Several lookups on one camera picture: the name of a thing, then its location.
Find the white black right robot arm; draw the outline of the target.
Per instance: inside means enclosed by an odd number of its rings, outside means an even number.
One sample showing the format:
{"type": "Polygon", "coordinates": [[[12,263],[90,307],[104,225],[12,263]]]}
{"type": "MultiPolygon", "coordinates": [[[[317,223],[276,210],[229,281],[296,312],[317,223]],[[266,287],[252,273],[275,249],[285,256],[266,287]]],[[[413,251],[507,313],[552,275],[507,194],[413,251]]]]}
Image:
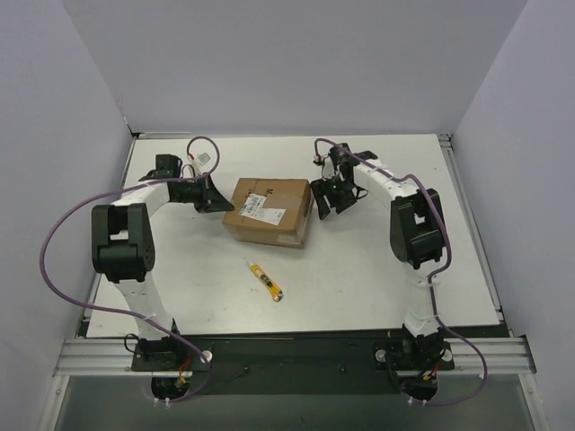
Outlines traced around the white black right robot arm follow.
{"type": "Polygon", "coordinates": [[[437,334],[433,289],[453,257],[439,194],[413,174],[395,176],[373,152],[353,153],[348,144],[325,137],[314,141],[314,164],[322,170],[321,178],[311,182],[320,219],[364,197],[375,198],[388,211],[391,251],[403,264],[407,285],[403,327],[414,339],[437,334]]]}

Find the brown cardboard express box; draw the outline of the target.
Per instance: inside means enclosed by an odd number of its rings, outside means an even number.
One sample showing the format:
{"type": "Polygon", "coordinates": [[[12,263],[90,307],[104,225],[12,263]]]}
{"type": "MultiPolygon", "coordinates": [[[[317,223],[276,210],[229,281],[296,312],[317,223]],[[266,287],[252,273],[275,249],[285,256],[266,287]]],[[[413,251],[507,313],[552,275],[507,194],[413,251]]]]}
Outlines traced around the brown cardboard express box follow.
{"type": "Polygon", "coordinates": [[[223,226],[239,242],[302,248],[314,207],[305,179],[241,178],[223,226]]]}

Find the yellow utility knife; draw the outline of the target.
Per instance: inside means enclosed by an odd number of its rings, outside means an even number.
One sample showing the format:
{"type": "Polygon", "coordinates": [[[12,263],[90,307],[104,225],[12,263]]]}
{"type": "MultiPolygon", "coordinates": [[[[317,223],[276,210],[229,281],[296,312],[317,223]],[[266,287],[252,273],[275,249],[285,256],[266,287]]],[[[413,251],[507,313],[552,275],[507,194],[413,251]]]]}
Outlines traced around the yellow utility knife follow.
{"type": "Polygon", "coordinates": [[[260,282],[267,288],[272,300],[276,303],[280,302],[284,295],[279,285],[267,274],[267,272],[260,265],[248,261],[247,266],[250,271],[260,280],[260,282]]]}

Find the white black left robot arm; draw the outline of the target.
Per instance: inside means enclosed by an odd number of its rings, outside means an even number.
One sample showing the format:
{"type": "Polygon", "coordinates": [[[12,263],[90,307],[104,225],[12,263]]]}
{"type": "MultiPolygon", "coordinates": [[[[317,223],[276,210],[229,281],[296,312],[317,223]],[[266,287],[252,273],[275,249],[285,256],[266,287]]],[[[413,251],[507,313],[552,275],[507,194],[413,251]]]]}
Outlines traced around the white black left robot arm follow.
{"type": "Polygon", "coordinates": [[[200,214],[234,210],[209,175],[182,181],[182,166],[176,155],[157,155],[155,168],[140,180],[142,188],[111,204],[98,205],[91,213],[93,267],[120,291],[128,310],[138,315],[137,336],[147,342],[157,341],[152,358],[168,370],[181,364],[184,347],[158,329],[175,332],[177,326],[155,286],[150,218],[168,203],[192,204],[200,214]]]}

